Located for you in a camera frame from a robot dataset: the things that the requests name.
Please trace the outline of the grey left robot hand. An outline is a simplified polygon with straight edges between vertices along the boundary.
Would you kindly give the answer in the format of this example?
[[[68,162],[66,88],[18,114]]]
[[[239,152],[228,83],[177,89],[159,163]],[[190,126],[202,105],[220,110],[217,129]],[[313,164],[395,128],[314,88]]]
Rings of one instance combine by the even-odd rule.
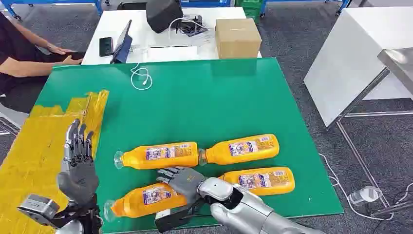
[[[66,132],[59,189],[70,201],[84,205],[92,200],[99,185],[92,154],[93,131],[85,134],[86,124],[75,119]]]

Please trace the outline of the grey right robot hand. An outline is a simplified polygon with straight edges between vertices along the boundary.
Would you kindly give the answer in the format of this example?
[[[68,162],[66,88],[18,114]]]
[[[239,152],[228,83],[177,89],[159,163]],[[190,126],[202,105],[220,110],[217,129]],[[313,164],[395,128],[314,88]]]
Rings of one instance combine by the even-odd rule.
[[[187,204],[199,199],[198,188],[207,179],[206,176],[190,167],[167,167],[157,170],[157,181],[169,185],[175,192],[186,198]]]

